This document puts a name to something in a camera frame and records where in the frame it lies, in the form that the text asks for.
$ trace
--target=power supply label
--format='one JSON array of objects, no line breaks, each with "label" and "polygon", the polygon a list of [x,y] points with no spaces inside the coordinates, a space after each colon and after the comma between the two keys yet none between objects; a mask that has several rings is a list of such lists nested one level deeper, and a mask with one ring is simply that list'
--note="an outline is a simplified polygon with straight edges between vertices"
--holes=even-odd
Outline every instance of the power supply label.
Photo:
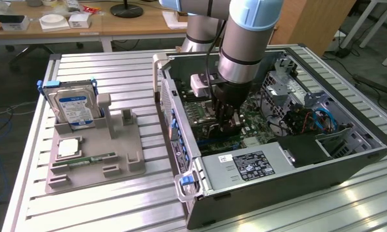
[{"label": "power supply label", "polygon": [[275,174],[274,168],[262,151],[234,157],[234,162],[245,181]]}]

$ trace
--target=metal workbench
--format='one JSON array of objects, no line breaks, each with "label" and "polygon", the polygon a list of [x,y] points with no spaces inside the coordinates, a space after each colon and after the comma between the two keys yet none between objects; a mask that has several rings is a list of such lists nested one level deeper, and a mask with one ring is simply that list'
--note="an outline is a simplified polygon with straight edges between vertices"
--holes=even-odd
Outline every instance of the metal workbench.
[{"label": "metal workbench", "polygon": [[[309,49],[290,47],[387,134],[387,114]],[[99,92],[112,95],[112,113],[124,107],[134,108],[147,172],[116,183],[47,195],[55,115],[40,96],[3,231],[187,230],[152,94],[152,55],[172,51],[75,54],[50,61],[46,81],[94,77]],[[311,90],[318,88],[305,71],[298,71],[305,85]],[[387,231],[387,157],[343,184],[197,231],[365,231],[371,228]]]}]

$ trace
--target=motherboard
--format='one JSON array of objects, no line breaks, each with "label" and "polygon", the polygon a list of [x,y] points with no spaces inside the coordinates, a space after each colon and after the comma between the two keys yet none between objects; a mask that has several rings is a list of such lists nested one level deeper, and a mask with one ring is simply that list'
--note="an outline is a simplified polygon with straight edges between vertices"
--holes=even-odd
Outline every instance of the motherboard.
[{"label": "motherboard", "polygon": [[266,144],[277,136],[253,98],[241,107],[243,128],[230,137],[210,136],[210,129],[218,125],[211,100],[186,101],[184,110],[203,156]]}]

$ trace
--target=gray cylindrical robot link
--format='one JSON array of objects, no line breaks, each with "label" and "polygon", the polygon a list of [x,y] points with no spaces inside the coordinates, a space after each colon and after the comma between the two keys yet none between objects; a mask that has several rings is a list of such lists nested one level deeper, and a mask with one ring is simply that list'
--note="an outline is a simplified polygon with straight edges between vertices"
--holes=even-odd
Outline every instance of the gray cylindrical robot link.
[{"label": "gray cylindrical robot link", "polygon": [[231,0],[180,0],[180,10],[197,15],[206,15],[227,20],[230,3]]},{"label": "gray cylindrical robot link", "polygon": [[219,20],[202,15],[188,16],[187,38],[182,52],[207,51],[218,33]]},{"label": "gray cylindrical robot link", "polygon": [[237,84],[253,81],[271,33],[273,28],[263,31],[242,28],[230,17],[218,66],[219,74],[227,81]]}]

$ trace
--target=cardboard box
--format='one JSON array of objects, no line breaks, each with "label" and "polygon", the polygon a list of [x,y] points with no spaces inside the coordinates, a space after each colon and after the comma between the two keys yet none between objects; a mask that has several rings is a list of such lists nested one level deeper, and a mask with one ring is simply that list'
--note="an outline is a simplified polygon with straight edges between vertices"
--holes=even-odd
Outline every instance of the cardboard box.
[{"label": "cardboard box", "polygon": [[88,14],[74,14],[70,18],[71,28],[90,28],[92,24]]},{"label": "cardboard box", "polygon": [[180,23],[188,22],[188,13],[175,11],[175,17]]}]

